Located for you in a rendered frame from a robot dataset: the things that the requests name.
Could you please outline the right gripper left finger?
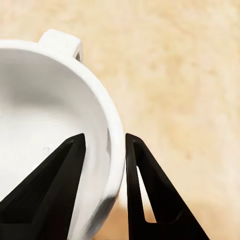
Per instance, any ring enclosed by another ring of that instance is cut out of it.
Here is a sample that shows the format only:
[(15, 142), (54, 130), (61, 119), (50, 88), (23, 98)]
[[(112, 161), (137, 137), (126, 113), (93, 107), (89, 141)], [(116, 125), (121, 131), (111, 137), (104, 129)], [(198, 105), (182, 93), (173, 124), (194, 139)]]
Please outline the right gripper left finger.
[(66, 139), (0, 201), (0, 240), (67, 240), (85, 155), (84, 133)]

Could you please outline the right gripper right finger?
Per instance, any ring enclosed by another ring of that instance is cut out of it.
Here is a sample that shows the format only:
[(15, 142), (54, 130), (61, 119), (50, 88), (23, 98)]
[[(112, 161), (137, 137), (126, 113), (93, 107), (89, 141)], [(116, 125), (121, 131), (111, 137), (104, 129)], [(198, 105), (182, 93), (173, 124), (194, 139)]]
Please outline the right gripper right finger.
[[(129, 240), (210, 240), (183, 198), (136, 135), (125, 135)], [(137, 167), (156, 223), (145, 220)]]

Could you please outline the coffee cup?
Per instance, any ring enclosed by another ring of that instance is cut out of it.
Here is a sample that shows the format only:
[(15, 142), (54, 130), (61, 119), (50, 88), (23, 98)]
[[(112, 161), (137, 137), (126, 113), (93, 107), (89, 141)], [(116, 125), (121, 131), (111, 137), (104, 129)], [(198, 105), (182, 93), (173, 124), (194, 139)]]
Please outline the coffee cup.
[(126, 162), (122, 121), (83, 65), (82, 39), (55, 29), (39, 42), (0, 39), (0, 202), (81, 133), (86, 153), (67, 240), (92, 240), (116, 203)]

